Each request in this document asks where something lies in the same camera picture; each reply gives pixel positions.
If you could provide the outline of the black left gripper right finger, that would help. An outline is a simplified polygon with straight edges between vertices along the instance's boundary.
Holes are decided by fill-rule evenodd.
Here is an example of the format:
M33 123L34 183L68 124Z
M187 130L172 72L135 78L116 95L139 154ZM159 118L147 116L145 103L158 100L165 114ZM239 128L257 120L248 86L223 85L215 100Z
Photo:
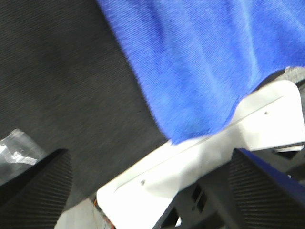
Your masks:
M245 149L234 149L229 187L249 229L303 229L305 188Z

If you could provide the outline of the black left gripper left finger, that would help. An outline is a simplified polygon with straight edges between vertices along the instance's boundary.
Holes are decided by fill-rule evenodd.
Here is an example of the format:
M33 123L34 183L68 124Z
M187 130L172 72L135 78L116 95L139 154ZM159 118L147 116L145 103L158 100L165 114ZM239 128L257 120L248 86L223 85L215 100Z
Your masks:
M72 187L71 155L57 149L0 187L2 229L52 229Z

